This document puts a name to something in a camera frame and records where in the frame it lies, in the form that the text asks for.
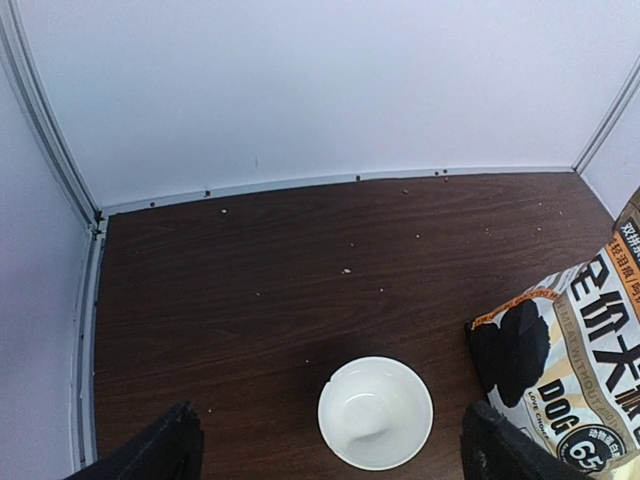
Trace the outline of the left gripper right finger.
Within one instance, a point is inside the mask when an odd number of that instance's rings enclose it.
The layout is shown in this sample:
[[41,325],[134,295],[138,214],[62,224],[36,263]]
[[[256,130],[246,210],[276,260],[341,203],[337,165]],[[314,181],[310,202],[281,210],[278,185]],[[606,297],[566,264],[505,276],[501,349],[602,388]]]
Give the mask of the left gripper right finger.
[[562,463],[485,401],[472,403],[462,420],[465,479],[574,479]]

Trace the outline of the brown pet food bag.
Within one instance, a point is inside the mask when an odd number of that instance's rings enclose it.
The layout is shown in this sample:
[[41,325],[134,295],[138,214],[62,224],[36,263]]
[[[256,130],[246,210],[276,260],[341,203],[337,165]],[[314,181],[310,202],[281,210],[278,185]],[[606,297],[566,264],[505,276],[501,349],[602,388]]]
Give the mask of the brown pet food bag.
[[639,476],[639,197],[594,257],[465,325],[489,404],[565,465]]

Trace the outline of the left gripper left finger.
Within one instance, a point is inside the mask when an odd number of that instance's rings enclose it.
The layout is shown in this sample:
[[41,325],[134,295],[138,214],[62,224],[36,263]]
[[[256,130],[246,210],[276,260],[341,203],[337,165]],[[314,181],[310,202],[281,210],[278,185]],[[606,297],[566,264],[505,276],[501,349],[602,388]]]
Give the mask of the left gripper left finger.
[[76,479],[201,478],[204,432],[190,402],[172,406],[111,455],[76,472]]

